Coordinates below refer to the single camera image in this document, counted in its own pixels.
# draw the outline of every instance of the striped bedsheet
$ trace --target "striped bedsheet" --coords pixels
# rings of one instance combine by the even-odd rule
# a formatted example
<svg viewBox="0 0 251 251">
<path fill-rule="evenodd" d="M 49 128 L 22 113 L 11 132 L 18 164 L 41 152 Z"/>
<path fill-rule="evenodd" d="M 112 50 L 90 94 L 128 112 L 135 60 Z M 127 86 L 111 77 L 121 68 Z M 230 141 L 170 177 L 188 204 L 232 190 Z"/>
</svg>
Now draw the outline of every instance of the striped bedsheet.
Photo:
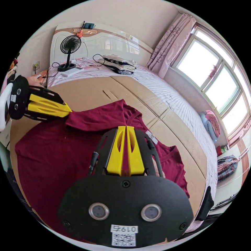
<svg viewBox="0 0 251 251">
<path fill-rule="evenodd" d="M 62 75 L 60 75 L 60 73 L 58 73 L 55 77 L 48 78 L 47 87 L 77 79 L 119 75 L 117 73 L 114 73 L 106 66 L 88 68 L 89 65 L 100 65 L 93 59 L 76 59 L 75 63 L 79 67 L 86 67 L 86 69 L 68 78 L 63 77 Z M 57 68 L 49 68 L 48 76 L 54 76 L 56 73 Z M 208 186 L 211 187 L 211 194 L 212 198 L 214 199 L 217 186 L 217 154 L 214 143 L 207 133 L 206 129 L 204 128 L 199 114 L 173 87 L 167 84 L 163 79 L 159 78 L 153 72 L 149 71 L 146 67 L 138 66 L 136 72 L 131 77 L 140 82 L 150 91 L 152 91 L 163 102 L 168 104 L 169 107 L 183 120 L 183 122 L 191 130 L 207 157 L 206 188 Z M 186 232 L 196 230 L 201 225 L 201 223 L 201 221 L 194 221 Z"/>
</svg>

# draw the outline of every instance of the bed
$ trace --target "bed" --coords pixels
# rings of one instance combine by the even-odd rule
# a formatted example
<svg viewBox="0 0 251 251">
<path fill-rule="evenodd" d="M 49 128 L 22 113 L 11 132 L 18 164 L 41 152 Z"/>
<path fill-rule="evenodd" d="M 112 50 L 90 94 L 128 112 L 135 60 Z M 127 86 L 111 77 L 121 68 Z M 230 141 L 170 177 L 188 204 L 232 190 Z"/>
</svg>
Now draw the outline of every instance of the bed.
<svg viewBox="0 0 251 251">
<path fill-rule="evenodd" d="M 57 74 L 57 68 L 55 67 L 57 65 L 53 65 L 53 62 L 63 63 L 67 58 L 67 55 L 60 51 L 60 44 L 65 37 L 75 34 L 73 31 L 79 29 L 81 25 L 81 22 L 74 22 L 57 26 L 51 44 L 50 68 L 48 71 L 50 77 L 47 81 L 47 87 L 52 88 L 65 82 L 85 78 L 121 76 L 104 65 L 97 66 L 100 64 L 96 63 L 92 58 L 95 54 L 115 54 L 128 60 L 137 61 L 137 71 L 130 77 L 149 89 L 170 107 L 186 124 L 206 155 L 205 191 L 210 186 L 211 195 L 214 199 L 217 186 L 217 155 L 214 143 L 205 130 L 200 116 L 191 105 L 168 83 L 146 68 L 146 64 L 153 53 L 150 47 L 116 28 L 95 24 L 96 27 L 93 30 L 85 30 L 84 36 L 81 38 L 84 43 L 70 58 L 73 63 L 79 67 L 84 67 L 85 70 L 68 78 Z M 187 229 L 187 232 L 194 231 L 201 223 L 200 221 L 194 221 Z"/>
</svg>

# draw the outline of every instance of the fan base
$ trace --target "fan base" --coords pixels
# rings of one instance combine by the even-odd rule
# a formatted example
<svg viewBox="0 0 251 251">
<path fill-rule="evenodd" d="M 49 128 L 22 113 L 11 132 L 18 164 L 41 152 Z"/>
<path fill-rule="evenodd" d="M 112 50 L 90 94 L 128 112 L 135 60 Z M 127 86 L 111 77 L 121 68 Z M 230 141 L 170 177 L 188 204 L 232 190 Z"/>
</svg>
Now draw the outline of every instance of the fan base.
<svg viewBox="0 0 251 251">
<path fill-rule="evenodd" d="M 75 64 L 69 64 L 68 67 L 65 67 L 66 64 L 62 64 L 58 67 L 58 71 L 62 72 L 62 71 L 68 71 L 70 69 L 73 69 L 76 67 Z"/>
</svg>

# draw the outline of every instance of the desk fan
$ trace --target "desk fan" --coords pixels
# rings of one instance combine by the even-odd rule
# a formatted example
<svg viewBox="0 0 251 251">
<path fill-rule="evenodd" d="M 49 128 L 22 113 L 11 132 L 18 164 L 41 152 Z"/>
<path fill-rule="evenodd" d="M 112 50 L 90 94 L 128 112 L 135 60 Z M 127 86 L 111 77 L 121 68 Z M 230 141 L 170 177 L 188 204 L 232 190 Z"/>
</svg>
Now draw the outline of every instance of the desk fan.
<svg viewBox="0 0 251 251">
<path fill-rule="evenodd" d="M 60 72 L 68 71 L 76 67 L 75 64 L 70 63 L 70 56 L 72 53 L 76 52 L 79 49 L 80 45 L 81 45 L 81 39 L 76 35 L 68 36 L 62 41 L 60 45 L 60 50 L 64 54 L 68 54 L 68 57 L 67 57 L 67 62 L 58 67 L 58 71 Z"/>
</svg>

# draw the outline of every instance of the pink curtain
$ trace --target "pink curtain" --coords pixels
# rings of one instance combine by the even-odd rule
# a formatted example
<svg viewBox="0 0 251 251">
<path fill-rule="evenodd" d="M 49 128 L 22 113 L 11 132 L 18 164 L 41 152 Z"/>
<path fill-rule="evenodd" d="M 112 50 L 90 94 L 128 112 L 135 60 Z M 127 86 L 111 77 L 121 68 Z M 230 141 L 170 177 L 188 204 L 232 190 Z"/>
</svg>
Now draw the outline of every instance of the pink curtain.
<svg viewBox="0 0 251 251">
<path fill-rule="evenodd" d="M 182 14 L 168 29 L 154 50 L 147 67 L 164 78 L 169 65 L 177 56 L 188 39 L 196 20 L 187 14 Z"/>
</svg>

